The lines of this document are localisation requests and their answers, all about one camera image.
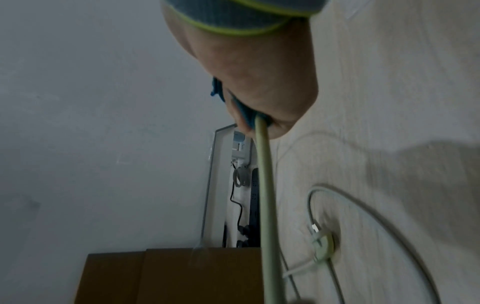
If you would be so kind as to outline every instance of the hand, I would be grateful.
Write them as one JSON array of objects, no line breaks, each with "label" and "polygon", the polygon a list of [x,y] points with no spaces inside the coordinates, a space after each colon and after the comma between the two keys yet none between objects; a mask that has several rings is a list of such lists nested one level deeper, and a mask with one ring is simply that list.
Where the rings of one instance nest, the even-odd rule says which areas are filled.
[{"label": "hand", "polygon": [[255,137],[254,131],[231,101],[229,91],[247,106],[272,117],[271,139],[287,133],[317,99],[308,20],[293,19],[270,34],[234,37],[187,24],[166,6],[163,14],[181,46],[223,82],[226,108],[248,136]]}]

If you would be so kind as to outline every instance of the wooden floor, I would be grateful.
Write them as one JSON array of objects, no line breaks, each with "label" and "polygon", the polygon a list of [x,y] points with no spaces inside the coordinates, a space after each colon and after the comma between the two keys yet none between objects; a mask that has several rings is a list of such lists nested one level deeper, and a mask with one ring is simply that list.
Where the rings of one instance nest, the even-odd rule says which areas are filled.
[{"label": "wooden floor", "polygon": [[[480,299],[480,3],[335,0],[313,18],[320,94],[272,143],[280,244],[311,259],[305,199],[328,183],[386,217],[416,248],[442,303]],[[409,260],[354,208],[313,196],[340,239],[333,264],[346,303],[430,303]],[[338,303],[326,267],[295,277]],[[289,298],[294,294],[287,287]]]}]

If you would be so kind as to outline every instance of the gray wall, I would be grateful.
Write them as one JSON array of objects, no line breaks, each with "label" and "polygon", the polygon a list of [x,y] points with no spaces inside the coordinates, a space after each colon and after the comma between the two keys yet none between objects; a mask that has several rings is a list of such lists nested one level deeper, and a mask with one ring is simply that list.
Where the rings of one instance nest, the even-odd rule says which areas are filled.
[{"label": "gray wall", "polygon": [[72,302],[90,252],[196,245],[232,123],[159,1],[0,2],[0,302]]}]

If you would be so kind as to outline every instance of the blue cloth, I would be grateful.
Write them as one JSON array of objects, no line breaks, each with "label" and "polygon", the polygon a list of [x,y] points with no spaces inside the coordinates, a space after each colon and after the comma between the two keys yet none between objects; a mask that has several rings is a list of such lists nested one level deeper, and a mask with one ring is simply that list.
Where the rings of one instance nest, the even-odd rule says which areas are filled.
[{"label": "blue cloth", "polygon": [[[222,82],[214,77],[212,82],[211,82],[211,85],[212,85],[212,91],[210,93],[210,96],[215,96],[215,95],[218,94],[220,96],[220,99],[223,102],[225,102]],[[255,117],[257,115],[259,115],[260,117],[262,117],[265,120],[267,126],[272,124],[272,118],[270,116],[268,116],[267,114],[255,111],[254,109],[251,109],[250,107],[244,105],[231,92],[230,92],[230,95],[231,95],[231,98],[232,98],[233,102],[235,102],[236,106],[240,110],[241,115],[243,116],[243,118],[245,119],[245,121],[246,121],[246,123],[248,124],[249,127],[251,127],[252,129],[255,129]]]}]

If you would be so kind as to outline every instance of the yellow-green trim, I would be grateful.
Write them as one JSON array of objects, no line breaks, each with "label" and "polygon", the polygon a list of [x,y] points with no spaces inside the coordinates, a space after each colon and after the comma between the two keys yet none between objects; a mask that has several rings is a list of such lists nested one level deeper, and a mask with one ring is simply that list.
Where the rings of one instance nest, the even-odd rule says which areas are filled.
[{"label": "yellow-green trim", "polygon": [[250,7],[252,9],[256,9],[258,11],[266,12],[266,13],[271,13],[271,14],[277,14],[277,15],[285,15],[289,17],[311,17],[315,15],[316,13],[319,13],[321,11],[315,11],[315,12],[305,12],[305,11],[295,11],[295,10],[290,10],[286,8],[281,8],[277,7],[271,4],[265,4],[265,3],[259,3],[255,0],[231,0],[233,2],[237,2],[241,5],[244,5],[246,7]]},{"label": "yellow-green trim", "polygon": [[174,7],[172,7],[170,5],[168,5],[168,6],[180,18],[182,18],[185,22],[190,23],[194,27],[197,27],[197,28],[200,28],[202,30],[209,31],[209,32],[222,34],[222,35],[228,35],[228,36],[255,36],[255,35],[266,34],[266,33],[273,32],[278,28],[281,28],[283,25],[287,24],[290,21],[290,18],[287,18],[287,20],[285,20],[283,22],[280,22],[279,24],[275,24],[275,25],[269,26],[268,28],[261,28],[261,29],[240,30],[240,29],[216,28],[214,26],[209,26],[209,25],[203,24],[201,22],[198,22],[196,20],[193,20],[192,18],[188,17],[187,15],[184,15],[184,14],[176,11]]}]

